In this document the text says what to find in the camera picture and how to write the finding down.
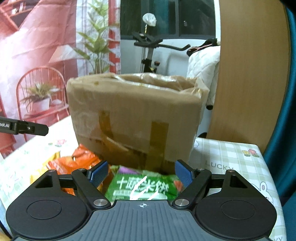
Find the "white quilted blanket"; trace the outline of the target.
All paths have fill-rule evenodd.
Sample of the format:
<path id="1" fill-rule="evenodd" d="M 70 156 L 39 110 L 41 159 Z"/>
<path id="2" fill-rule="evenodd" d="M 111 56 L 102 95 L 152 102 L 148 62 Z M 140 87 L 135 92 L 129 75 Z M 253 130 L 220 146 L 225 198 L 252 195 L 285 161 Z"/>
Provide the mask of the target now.
<path id="1" fill-rule="evenodd" d="M 221 46 L 207 47 L 189 57 L 187 77 L 200 78 L 209 89 L 207 106 L 214 106 Z"/>

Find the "dark window frame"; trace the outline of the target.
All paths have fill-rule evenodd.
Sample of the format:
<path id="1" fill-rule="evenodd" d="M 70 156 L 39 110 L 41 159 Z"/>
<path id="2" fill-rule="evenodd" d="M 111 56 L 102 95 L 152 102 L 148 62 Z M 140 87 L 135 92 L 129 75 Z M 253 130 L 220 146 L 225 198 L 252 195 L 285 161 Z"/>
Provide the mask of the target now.
<path id="1" fill-rule="evenodd" d="M 214 1 L 121 1 L 121 39 L 131 40 L 133 32 L 144 32 L 142 17 L 154 14 L 155 27 L 148 27 L 147 33 L 162 39 L 208 39 L 216 35 Z"/>

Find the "wooden headboard panel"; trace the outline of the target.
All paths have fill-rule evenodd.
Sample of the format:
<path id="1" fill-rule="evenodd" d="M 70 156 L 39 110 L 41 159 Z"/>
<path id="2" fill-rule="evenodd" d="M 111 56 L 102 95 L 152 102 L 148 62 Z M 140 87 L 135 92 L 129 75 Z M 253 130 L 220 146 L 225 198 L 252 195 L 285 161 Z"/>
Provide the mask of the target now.
<path id="1" fill-rule="evenodd" d="M 220 1 L 221 53 L 208 138 L 254 144 L 273 134 L 290 72 L 290 30 L 280 1 Z"/>

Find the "orange snack packet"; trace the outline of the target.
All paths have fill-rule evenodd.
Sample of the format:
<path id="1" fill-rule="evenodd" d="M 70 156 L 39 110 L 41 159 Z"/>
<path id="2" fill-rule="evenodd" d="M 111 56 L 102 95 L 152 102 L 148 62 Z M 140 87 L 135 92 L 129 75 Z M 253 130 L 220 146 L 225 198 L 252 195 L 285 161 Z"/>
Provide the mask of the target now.
<path id="1" fill-rule="evenodd" d="M 101 160 L 98 156 L 80 144 L 71 156 L 60 157 L 56 161 L 59 167 L 56 171 L 59 175 L 71 174 L 73 171 L 81 168 L 88 170 L 100 162 Z"/>

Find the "white plastic bag on bike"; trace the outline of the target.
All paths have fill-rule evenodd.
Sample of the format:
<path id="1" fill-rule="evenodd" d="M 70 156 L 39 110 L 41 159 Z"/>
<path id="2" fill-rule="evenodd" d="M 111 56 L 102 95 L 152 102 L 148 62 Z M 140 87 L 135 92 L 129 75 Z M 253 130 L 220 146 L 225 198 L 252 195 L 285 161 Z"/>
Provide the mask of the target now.
<path id="1" fill-rule="evenodd" d="M 142 17 L 142 20 L 146 25 L 148 25 L 150 27 L 155 27 L 157 24 L 157 19 L 156 19 L 155 15 L 152 13 L 144 14 Z"/>

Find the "taped brown cardboard box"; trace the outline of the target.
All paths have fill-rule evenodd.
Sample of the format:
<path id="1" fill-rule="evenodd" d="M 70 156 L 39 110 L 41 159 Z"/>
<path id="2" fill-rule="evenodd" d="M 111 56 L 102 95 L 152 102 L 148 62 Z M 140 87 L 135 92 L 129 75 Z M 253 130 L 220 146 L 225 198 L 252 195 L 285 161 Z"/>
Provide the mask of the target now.
<path id="1" fill-rule="evenodd" d="M 173 173 L 189 161 L 209 95 L 201 78 L 152 73 L 68 80 L 74 132 L 109 164 Z"/>

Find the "green rice cracker packet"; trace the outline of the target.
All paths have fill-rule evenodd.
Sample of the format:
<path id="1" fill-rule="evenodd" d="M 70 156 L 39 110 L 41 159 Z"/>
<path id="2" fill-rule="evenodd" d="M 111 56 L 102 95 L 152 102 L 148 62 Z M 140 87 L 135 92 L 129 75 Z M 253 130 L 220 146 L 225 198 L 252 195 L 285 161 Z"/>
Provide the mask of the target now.
<path id="1" fill-rule="evenodd" d="M 105 192 L 110 201 L 174 200 L 184 190 L 176 175 L 162 175 L 125 166 L 111 166 L 112 180 Z"/>

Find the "red printed backdrop cloth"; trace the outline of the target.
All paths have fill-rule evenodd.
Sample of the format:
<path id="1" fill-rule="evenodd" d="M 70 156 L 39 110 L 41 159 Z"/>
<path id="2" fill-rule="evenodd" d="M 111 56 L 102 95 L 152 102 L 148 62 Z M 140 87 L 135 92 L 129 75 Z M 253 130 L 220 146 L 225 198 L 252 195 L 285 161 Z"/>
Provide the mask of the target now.
<path id="1" fill-rule="evenodd" d="M 120 1 L 1 1 L 2 117 L 50 126 L 69 79 L 120 69 Z"/>

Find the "yellow snack packet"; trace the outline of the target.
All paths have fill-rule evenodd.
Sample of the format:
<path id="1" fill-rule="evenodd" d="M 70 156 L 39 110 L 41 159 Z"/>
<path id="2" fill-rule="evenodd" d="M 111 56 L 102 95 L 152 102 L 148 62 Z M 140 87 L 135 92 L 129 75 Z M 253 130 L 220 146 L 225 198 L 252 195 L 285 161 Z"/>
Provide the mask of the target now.
<path id="1" fill-rule="evenodd" d="M 43 175 L 48 170 L 58 170 L 56 161 L 60 158 L 60 152 L 53 154 L 47 161 L 45 161 L 37 170 L 38 177 Z"/>

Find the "teal curtain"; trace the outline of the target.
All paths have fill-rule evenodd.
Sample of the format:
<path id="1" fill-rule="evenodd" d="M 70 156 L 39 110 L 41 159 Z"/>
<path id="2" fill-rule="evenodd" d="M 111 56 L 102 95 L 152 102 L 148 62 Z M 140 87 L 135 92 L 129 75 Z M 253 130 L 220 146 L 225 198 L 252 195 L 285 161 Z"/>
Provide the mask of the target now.
<path id="1" fill-rule="evenodd" d="M 295 12 L 291 4 L 284 6 L 290 31 L 290 67 L 280 114 L 263 154 L 282 206 L 295 193 Z"/>

